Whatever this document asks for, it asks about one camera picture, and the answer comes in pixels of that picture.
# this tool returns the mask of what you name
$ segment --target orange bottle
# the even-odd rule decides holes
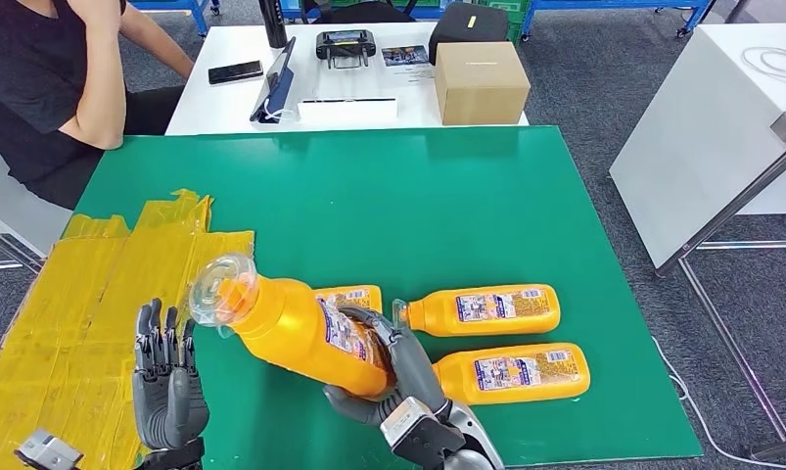
[[[591,383],[585,355],[568,343],[456,352],[433,370],[444,394],[466,404],[565,399]]]
[[[260,276],[249,257],[232,254],[206,266],[189,307],[202,325],[231,327],[260,359],[360,397],[377,397],[389,384],[379,346],[363,325],[338,311],[339,292],[358,305],[381,304],[376,286],[316,295],[300,281]]]
[[[393,320],[433,336],[545,333],[560,323],[560,303],[546,284],[456,289],[396,300]]]

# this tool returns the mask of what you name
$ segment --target yellow tape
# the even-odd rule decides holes
[[[253,250],[253,232],[207,233],[210,197],[173,194],[149,201],[132,233],[118,215],[75,215],[53,247],[0,352],[0,470],[21,468],[12,452],[38,427],[84,453],[85,470],[131,468],[139,306],[183,306],[211,259]]]

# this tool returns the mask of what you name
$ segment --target person's arm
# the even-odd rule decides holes
[[[87,26],[87,78],[71,117],[58,130],[99,149],[121,146],[125,95],[118,30],[121,10],[117,0],[68,0]]]
[[[164,29],[129,3],[121,20],[121,33],[183,78],[187,79],[191,74],[194,61],[164,32]]]

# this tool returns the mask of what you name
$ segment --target floor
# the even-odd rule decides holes
[[[720,0],[709,22],[726,17],[734,5]],[[786,20],[786,0],[756,0],[743,21]],[[768,5],[776,4],[773,11]],[[655,277],[608,169],[670,70],[685,40],[674,37],[686,12],[652,10],[542,12],[533,37],[519,46],[532,94],[526,107],[531,123],[557,124],[571,149],[586,189],[624,268],[643,315],[667,356],[687,381],[713,435],[723,448],[771,441],[772,430],[750,389],[721,345],[679,270]],[[190,18],[155,15],[193,57],[202,39]],[[261,24],[256,2],[225,0],[212,24]],[[128,86],[133,90],[176,84],[180,79],[131,44],[123,44]],[[738,217],[722,239],[786,238],[786,216]],[[786,422],[786,252],[693,255],[699,277],[744,346],[752,365]],[[21,302],[31,277],[23,270],[0,272],[0,336]],[[694,420],[692,413],[687,414]],[[699,438],[704,433],[697,421]],[[697,459],[620,462],[556,468],[734,469],[753,468],[730,461],[703,444]]]

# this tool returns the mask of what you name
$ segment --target black case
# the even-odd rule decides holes
[[[476,17],[468,27],[471,17]],[[508,13],[498,8],[451,2],[430,36],[430,63],[436,64],[440,42],[498,42],[508,36]]]

